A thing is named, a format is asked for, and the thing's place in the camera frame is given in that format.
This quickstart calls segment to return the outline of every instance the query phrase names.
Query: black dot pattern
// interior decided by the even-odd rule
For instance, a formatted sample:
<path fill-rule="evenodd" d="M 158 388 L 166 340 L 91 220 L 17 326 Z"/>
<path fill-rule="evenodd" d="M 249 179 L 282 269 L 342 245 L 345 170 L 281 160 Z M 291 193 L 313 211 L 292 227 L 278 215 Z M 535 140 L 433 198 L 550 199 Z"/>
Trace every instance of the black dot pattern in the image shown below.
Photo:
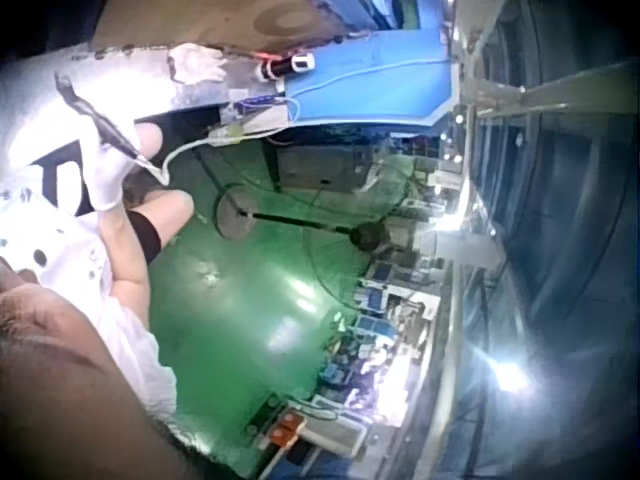
<path fill-rule="evenodd" d="M 33 259 L 41 267 L 44 267 L 47 264 L 47 256 L 40 249 L 37 249 L 36 251 L 33 252 Z"/>

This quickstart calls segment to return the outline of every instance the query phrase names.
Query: workbench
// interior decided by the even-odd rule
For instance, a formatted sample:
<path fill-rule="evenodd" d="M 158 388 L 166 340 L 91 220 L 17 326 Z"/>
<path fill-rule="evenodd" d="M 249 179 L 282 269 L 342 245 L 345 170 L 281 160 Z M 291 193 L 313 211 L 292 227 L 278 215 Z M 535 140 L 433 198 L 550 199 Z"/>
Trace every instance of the workbench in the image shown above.
<path fill-rule="evenodd" d="M 142 119 L 276 94 L 254 76 L 256 60 L 226 55 L 224 81 L 183 85 L 171 78 L 169 47 L 90 51 L 87 44 L 3 66 L 0 73 L 0 178 L 77 140 L 79 115 L 64 104 L 54 72 L 100 110 Z"/>

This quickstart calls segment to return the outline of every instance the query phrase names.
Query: ceiling light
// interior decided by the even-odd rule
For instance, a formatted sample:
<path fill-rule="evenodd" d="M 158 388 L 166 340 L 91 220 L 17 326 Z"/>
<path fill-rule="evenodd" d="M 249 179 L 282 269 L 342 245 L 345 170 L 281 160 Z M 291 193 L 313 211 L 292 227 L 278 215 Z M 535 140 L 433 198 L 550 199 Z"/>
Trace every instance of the ceiling light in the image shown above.
<path fill-rule="evenodd" d="M 498 363 L 493 365 L 500 390 L 517 393 L 529 386 L 529 379 L 515 363 Z"/>

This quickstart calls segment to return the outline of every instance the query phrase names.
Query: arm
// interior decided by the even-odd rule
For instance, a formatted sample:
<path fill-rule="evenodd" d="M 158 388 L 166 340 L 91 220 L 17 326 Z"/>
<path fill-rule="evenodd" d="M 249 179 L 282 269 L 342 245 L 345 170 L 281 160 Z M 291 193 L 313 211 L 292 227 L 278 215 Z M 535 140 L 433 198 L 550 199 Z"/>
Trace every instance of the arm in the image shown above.
<path fill-rule="evenodd" d="M 122 202 L 98 212 L 98 232 L 111 262 L 111 295 L 148 328 L 151 287 L 147 264 Z"/>
<path fill-rule="evenodd" d="M 131 120 L 117 125 L 136 147 L 140 146 Z M 122 182 L 133 162 L 115 148 L 103 146 L 90 119 L 80 119 L 79 127 L 82 176 L 91 204 L 98 212 L 98 233 L 111 262 L 111 295 L 148 326 L 151 295 L 147 265 L 122 205 Z"/>

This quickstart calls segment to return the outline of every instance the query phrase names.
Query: electric fan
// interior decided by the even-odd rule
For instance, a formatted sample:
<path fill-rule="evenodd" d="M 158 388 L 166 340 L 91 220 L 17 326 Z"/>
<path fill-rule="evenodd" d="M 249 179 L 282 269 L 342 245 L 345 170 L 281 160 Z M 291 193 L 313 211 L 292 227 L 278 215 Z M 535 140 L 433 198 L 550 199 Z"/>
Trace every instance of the electric fan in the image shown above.
<path fill-rule="evenodd" d="M 300 227 L 305 254 L 320 286 L 344 306 L 362 310 L 353 295 L 358 279 L 372 261 L 393 251 L 389 224 L 411 222 L 407 200 L 425 194 L 425 182 L 418 182 L 413 170 L 412 161 L 374 164 L 364 186 L 350 193 L 332 191 L 333 179 L 328 179 L 306 202 L 305 218 L 263 212 L 248 188 L 233 186 L 215 207 L 217 229 L 233 241 L 247 236 L 260 221 Z"/>

